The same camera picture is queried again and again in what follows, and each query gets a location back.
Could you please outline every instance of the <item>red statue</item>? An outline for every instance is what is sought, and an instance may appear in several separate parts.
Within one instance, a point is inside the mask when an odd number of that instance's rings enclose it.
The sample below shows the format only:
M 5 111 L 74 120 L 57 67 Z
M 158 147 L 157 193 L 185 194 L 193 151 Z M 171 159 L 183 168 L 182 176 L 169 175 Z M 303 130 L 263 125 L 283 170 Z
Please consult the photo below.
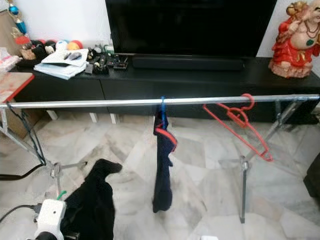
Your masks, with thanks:
M 285 78 L 304 78 L 313 67 L 311 56 L 320 53 L 320 0 L 292 3 L 286 13 L 290 18 L 279 26 L 269 68 Z

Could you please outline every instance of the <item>marble floor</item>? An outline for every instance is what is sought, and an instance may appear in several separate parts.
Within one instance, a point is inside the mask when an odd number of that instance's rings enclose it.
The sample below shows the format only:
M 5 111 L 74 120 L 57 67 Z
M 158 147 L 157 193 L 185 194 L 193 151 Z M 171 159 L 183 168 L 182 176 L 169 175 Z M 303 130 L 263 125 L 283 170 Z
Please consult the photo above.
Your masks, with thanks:
M 306 171 L 319 153 L 320 126 L 302 125 L 281 130 L 269 141 L 274 162 L 252 160 L 248 174 L 246 223 L 239 220 L 241 170 L 239 155 L 249 149 L 213 120 L 170 118 L 168 130 L 178 146 L 170 155 L 173 202 L 170 210 L 154 214 L 152 198 L 156 176 L 156 137 L 153 118 L 60 112 L 36 125 L 44 154 L 51 162 L 83 168 L 66 169 L 61 177 L 67 196 L 81 185 L 96 160 L 121 163 L 120 173 L 106 181 L 113 187 L 116 208 L 115 240 L 320 240 L 320 208 L 303 184 Z M 252 134 L 229 123 L 244 138 Z M 253 124 L 261 134 L 268 123 Z M 21 174 L 37 160 L 0 136 L 1 173 Z M 20 204 L 54 198 L 54 181 L 46 167 L 13 182 L 0 182 L 0 216 Z M 0 225 L 0 239 L 25 240 L 36 229 L 34 213 L 20 209 Z

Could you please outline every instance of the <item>clothes drying rack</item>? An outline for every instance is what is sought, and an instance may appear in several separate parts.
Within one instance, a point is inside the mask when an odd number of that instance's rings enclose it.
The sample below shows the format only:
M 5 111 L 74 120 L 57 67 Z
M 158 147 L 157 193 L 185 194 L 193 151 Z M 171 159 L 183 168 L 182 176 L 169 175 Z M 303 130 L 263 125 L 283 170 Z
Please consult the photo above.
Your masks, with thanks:
M 274 102 L 276 111 L 276 121 L 272 124 L 269 131 L 263 139 L 265 142 L 277 132 L 277 130 L 290 118 L 290 116 L 306 101 L 319 101 L 319 94 L 291 94 L 291 95 L 261 95 L 253 96 L 257 103 Z M 13 102 L 11 107 L 14 109 L 52 109 L 52 108 L 93 108 L 93 107 L 116 107 L 116 106 L 153 106 L 161 105 L 202 105 L 202 104 L 217 104 L 217 103 L 249 103 L 250 100 L 245 96 L 230 96 L 230 97 L 197 97 L 197 98 L 166 98 L 166 99 L 137 99 L 137 100 L 90 100 L 90 101 L 46 101 L 46 102 Z M 289 105 L 281 112 L 281 102 L 290 102 Z M 25 141 L 19 138 L 9 127 L 6 116 L 6 109 L 9 106 L 5 103 L 0 104 L 0 114 L 2 123 L 0 123 L 0 131 L 13 140 L 20 147 L 38 157 L 37 152 Z M 246 193 L 247 193 L 247 172 L 250 168 L 250 160 L 256 155 L 251 150 L 247 156 L 240 157 L 240 165 L 242 170 L 242 196 L 241 196 L 241 211 L 240 221 L 245 223 L 246 214 Z M 76 163 L 63 166 L 59 162 L 52 164 L 45 159 L 47 166 L 50 169 L 51 177 L 57 179 L 57 194 L 61 192 L 60 174 L 61 170 L 72 167 L 79 167 L 84 163 Z

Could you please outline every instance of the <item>green cable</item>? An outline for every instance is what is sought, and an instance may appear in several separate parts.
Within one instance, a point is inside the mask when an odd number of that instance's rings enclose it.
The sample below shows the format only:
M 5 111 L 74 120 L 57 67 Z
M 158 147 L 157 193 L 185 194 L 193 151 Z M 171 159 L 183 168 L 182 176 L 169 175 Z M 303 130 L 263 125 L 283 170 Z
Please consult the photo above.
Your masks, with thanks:
M 64 194 L 66 194 L 67 193 L 67 191 L 62 191 L 60 194 L 59 194 L 59 196 L 57 197 L 57 200 L 60 200 L 61 198 L 62 198 L 62 196 L 64 195 Z

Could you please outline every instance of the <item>cabinet leg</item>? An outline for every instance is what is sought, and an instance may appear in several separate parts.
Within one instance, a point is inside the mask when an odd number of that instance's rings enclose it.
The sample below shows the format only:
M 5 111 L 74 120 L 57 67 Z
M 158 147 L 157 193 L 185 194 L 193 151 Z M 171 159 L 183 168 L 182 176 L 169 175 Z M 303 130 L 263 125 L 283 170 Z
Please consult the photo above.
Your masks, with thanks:
M 98 122 L 98 115 L 96 113 L 90 112 L 89 115 L 93 123 Z
M 53 111 L 53 110 L 47 110 L 46 112 L 49 114 L 49 116 L 50 116 L 50 118 L 51 118 L 52 120 L 57 120 L 57 119 L 58 119 L 58 115 L 56 114 L 55 111 Z
M 114 113 L 110 113 L 110 117 L 111 117 L 111 122 L 112 124 L 117 124 L 119 123 L 119 118 L 117 114 Z

